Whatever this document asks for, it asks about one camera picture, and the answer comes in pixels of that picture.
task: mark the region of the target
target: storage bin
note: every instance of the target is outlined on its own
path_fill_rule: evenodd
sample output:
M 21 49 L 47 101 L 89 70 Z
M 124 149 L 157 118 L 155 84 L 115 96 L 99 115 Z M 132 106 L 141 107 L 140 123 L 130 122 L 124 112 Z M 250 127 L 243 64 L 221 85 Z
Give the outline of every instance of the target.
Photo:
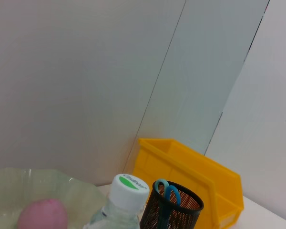
M 133 174 L 149 187 L 164 178 L 185 186 L 204 202 L 195 229 L 224 229 L 244 209 L 240 176 L 172 139 L 140 139 Z

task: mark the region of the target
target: clear plastic bottle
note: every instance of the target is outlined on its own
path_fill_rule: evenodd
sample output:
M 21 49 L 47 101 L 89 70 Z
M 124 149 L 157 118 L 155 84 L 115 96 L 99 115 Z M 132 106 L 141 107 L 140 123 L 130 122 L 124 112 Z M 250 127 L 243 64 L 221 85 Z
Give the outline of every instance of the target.
M 107 204 L 83 229 L 139 229 L 138 214 L 149 194 L 147 184 L 128 174 L 115 176 Z

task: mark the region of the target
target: white table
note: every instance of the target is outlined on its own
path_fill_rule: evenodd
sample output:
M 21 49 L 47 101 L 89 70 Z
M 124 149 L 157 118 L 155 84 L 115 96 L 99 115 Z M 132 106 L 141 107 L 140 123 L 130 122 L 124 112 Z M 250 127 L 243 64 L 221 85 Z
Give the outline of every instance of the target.
M 107 195 L 110 185 L 99 186 L 98 188 L 104 195 Z M 246 197 L 244 197 L 244 203 L 245 209 L 237 224 L 231 229 L 286 229 L 286 220 Z

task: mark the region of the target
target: bottle cap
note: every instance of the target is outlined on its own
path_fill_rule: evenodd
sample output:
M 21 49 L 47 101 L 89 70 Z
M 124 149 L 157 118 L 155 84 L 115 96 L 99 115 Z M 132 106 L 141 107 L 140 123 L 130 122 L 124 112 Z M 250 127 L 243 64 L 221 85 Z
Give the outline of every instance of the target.
M 111 184 L 109 200 L 118 208 L 129 213 L 139 213 L 149 194 L 148 185 L 141 179 L 128 174 L 116 175 Z

